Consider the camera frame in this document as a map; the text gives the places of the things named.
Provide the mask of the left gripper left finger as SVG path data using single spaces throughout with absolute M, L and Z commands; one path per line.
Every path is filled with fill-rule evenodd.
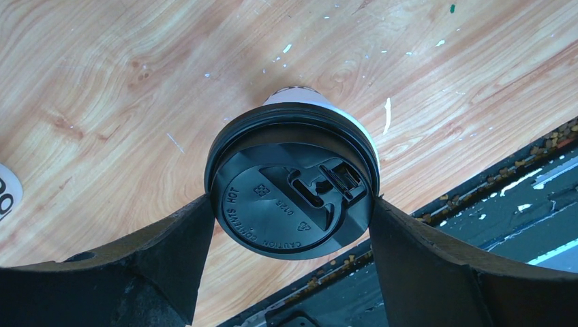
M 2 326 L 186 326 L 215 218 L 200 196 L 63 262 L 1 269 Z

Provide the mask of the black plastic cup lid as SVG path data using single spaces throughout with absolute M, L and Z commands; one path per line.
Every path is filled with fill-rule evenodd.
M 379 159 L 354 119 L 319 105 L 263 105 L 214 139 L 204 189 L 220 227 L 279 260 L 319 258 L 368 229 Z

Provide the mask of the white paper coffee cup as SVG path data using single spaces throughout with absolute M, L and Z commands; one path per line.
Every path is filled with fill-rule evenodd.
M 264 105 L 290 102 L 320 106 L 347 118 L 351 123 L 356 125 L 357 129 L 359 129 L 363 133 L 364 137 L 369 141 L 372 151 L 374 152 L 377 161 L 379 161 L 376 144 L 367 129 L 352 115 L 334 106 L 325 96 L 312 88 L 303 86 L 289 86 L 282 88 L 270 95 L 264 102 Z

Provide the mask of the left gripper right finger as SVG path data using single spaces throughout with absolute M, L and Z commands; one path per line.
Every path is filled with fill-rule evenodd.
M 577 275 L 473 247 L 376 198 L 371 248 L 390 326 L 576 326 Z

